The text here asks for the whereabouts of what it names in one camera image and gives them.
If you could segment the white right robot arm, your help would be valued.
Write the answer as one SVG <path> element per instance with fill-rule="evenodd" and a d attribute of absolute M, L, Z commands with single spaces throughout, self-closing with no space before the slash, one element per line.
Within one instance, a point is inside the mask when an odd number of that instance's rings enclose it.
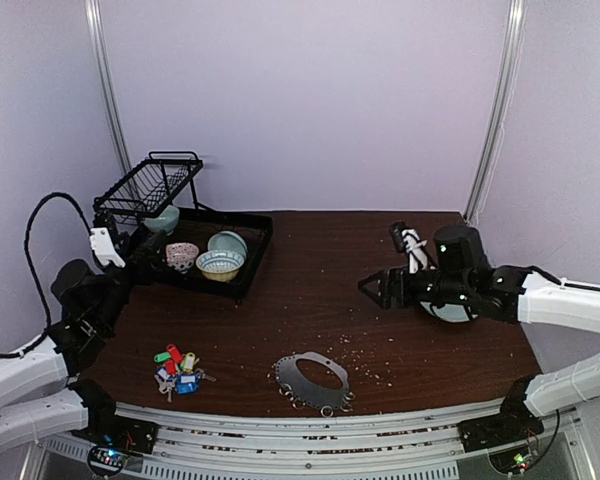
<path fill-rule="evenodd" d="M 537 266 L 493 267 L 479 231 L 465 224 L 438 229 L 433 252 L 403 222 L 392 224 L 390 235 L 406 264 L 358 283 L 382 309 L 420 306 L 447 323 L 487 318 L 600 334 L 600 285 L 560 279 Z M 544 417 L 598 397 L 600 353 L 552 373 L 524 377 L 512 384 L 498 413 L 459 423 L 463 448 L 476 451 L 539 434 Z"/>

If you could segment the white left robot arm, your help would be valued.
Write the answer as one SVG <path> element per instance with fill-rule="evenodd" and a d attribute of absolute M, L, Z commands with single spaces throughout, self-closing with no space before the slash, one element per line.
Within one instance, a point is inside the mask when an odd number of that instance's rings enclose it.
<path fill-rule="evenodd" d="M 157 275 L 164 234 L 121 257 L 105 228 L 91 231 L 100 272 L 81 259 L 65 264 L 51 285 L 61 318 L 19 349 L 0 354 L 0 455 L 59 433 L 131 456 L 152 453 L 158 426 L 116 412 L 115 400 L 81 378 L 108 340 L 130 294 Z"/>

